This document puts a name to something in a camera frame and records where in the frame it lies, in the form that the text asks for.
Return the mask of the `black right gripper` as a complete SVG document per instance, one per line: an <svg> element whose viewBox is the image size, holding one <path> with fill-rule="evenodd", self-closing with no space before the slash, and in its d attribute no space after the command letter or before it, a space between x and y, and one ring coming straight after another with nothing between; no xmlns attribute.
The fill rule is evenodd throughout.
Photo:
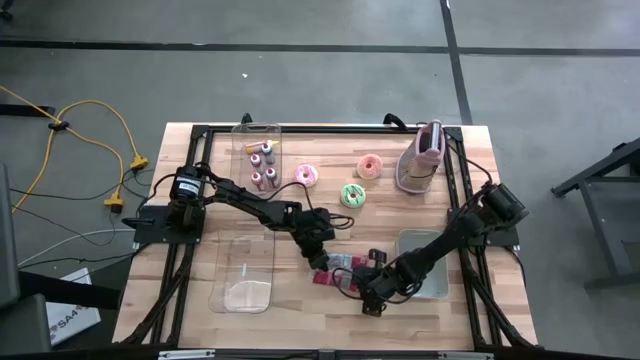
<svg viewBox="0 0 640 360"><path fill-rule="evenodd" d="M386 263L387 253L370 249L370 260ZM357 266L353 269L353 278L358 297L362 301L362 313L368 316L381 316L385 310L385 301L396 296L400 290L400 280L392 265L381 268Z"/></svg>

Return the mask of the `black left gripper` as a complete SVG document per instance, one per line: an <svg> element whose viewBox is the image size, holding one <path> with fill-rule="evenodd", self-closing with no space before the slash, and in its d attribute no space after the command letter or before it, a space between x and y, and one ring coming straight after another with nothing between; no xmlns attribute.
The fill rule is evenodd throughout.
<svg viewBox="0 0 640 360"><path fill-rule="evenodd" d="M296 230L294 241L301 250L301 254L308 259L312 270L318 268L324 272L329 270L329 255L323 251L323 243L334 239L333 228L313 228Z"/></svg>

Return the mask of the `red packet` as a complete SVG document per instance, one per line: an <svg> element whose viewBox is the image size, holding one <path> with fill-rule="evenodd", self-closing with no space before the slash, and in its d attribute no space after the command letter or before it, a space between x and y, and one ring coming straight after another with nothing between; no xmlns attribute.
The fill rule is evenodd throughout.
<svg viewBox="0 0 640 360"><path fill-rule="evenodd" d="M356 267L367 266L368 263L369 259L366 256L333 253L329 255L327 262L328 271L313 270L309 278L313 284L338 286L344 291L357 292L353 270Z"/></svg>

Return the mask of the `teal frosted toy donut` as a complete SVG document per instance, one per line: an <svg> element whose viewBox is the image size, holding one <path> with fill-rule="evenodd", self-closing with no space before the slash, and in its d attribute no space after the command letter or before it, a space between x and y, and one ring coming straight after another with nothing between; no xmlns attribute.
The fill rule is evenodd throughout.
<svg viewBox="0 0 640 360"><path fill-rule="evenodd" d="M341 203L348 208L362 207L366 198L366 190L359 184L347 184L341 189Z"/></svg>

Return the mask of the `pink frosted toy donut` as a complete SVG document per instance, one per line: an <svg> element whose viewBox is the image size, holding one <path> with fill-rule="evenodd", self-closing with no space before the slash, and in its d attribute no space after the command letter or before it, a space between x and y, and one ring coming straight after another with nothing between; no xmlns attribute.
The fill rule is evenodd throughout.
<svg viewBox="0 0 640 360"><path fill-rule="evenodd" d="M306 187L314 187L319 180L319 173L314 166L302 164L295 169L294 177L297 182L302 183Z"/></svg>

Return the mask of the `orange sprinkled toy donut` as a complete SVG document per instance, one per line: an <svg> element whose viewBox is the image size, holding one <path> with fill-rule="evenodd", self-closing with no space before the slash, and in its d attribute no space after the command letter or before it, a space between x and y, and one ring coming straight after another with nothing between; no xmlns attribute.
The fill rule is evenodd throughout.
<svg viewBox="0 0 640 360"><path fill-rule="evenodd" d="M358 162L356 172L364 180L375 180L383 171L383 160L376 154L366 154Z"/></svg>

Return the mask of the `orange bottle with yellow tip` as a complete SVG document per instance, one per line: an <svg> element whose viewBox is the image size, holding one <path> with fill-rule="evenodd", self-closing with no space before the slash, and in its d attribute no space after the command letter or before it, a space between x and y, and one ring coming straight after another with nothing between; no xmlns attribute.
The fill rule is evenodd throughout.
<svg viewBox="0 0 640 360"><path fill-rule="evenodd" d="M253 144L248 144L245 146L245 151L248 154L262 152L265 147L273 147L274 145L279 144L279 141L267 140L264 142L257 142Z"/></svg>

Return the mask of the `white plastic bin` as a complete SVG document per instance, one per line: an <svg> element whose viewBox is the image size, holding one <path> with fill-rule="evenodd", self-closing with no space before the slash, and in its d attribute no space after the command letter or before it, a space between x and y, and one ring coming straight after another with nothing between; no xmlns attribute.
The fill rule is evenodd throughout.
<svg viewBox="0 0 640 360"><path fill-rule="evenodd" d="M399 233L396 242L396 253L422 248L436 240L441 233L433 230L404 229ZM439 259L433 269L422 282L421 289L414 295L420 299L446 299L449 295L448 264L445 257Z"/></svg>

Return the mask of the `clear plastic bin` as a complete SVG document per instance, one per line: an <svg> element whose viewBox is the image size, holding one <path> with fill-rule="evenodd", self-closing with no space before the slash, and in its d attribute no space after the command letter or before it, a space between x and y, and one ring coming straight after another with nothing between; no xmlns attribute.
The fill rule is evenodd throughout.
<svg viewBox="0 0 640 360"><path fill-rule="evenodd" d="M275 233L257 222L223 231L217 243L209 309L215 313L257 314L271 303Z"/></svg>
<svg viewBox="0 0 640 360"><path fill-rule="evenodd" d="M282 185L283 180L283 170L282 170L282 133L281 127L277 124L240 124L235 126L232 131L232 152L231 152L231 173L230 178L235 184L235 188L240 193L246 193L250 197L253 198L269 198L272 196ZM254 171L251 163L250 156L252 154L248 154L245 151L245 146L248 144L253 144L257 142L264 142L267 140L279 141L279 144L274 145L274 155L276 162L273 165L267 165L264 162L264 156L262 152L258 152L264 162L264 172L262 173L265 177L266 169L269 167L274 168L279 177L279 187L277 189L271 189L266 183L266 191L264 193L260 193L256 190L254 185L251 182L251 175Z"/></svg>

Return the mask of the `black metal stand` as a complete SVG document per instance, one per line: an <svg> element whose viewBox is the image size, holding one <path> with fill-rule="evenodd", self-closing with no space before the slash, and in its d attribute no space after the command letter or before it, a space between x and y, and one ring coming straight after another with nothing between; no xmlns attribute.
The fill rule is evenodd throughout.
<svg viewBox="0 0 640 360"><path fill-rule="evenodd" d="M562 198L581 193L609 275L584 284L587 291L640 285L640 270L633 268L627 251L640 245L640 137L616 146L585 170L553 187Z"/></svg>

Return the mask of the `white cardboard box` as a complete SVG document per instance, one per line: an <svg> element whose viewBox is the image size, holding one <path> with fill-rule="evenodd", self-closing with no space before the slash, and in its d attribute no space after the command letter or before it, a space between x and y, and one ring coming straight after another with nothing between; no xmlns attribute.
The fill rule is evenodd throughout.
<svg viewBox="0 0 640 360"><path fill-rule="evenodd" d="M81 305L46 302L51 345L65 340L97 325L101 316L97 308Z"/></svg>

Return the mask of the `silver metal bracket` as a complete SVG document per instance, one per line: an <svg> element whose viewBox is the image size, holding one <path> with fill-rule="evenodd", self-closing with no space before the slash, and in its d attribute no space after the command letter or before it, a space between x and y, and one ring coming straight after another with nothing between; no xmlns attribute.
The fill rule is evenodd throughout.
<svg viewBox="0 0 640 360"><path fill-rule="evenodd" d="M438 360L495 360L493 354L479 352L439 352Z"/></svg>
<svg viewBox="0 0 640 360"><path fill-rule="evenodd" d="M190 349L161 351L157 360L209 360L214 359L216 352L210 349Z"/></svg>

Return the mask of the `black table frame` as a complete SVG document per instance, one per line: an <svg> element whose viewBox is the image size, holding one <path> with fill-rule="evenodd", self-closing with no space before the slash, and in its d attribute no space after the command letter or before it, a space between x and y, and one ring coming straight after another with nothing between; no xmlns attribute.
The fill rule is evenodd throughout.
<svg viewBox="0 0 640 360"><path fill-rule="evenodd" d="M193 125L166 126L153 181L185 163ZM412 135L381 125L363 126L363 133L347 126L299 126L283 134L283 178L293 179L300 164L318 169L320 179L309 190L314 206L347 214L355 225L337 231L326 243L331 253L367 255L370 248L396 256L396 239L404 229L441 230L451 207L444 166L433 178L426 197L408 195L394 183L394 167ZM486 126L461 126L466 157L480 164L495 182L500 175ZM383 158L384 174L377 181L354 178L356 163L368 153ZM348 209L339 201L346 183L361 183L367 201ZM380 318L361 314L361 303L348 299L328 285L313 284L306 259L288 234L275 242L270 306L259 314L217 313L209 308L220 241L255 236L260 224L246 214L222 204L207 208L204 238L196 246L188 283L179 346L182 348L278 348L372 350L471 350L473 341L457 252L447 257L449 295L445 299L413 298L389 305ZM129 336L155 303L168 246L154 244L133 259L113 340ZM520 266L499 247L485 252L495 300L517 330L537 343Z"/></svg>

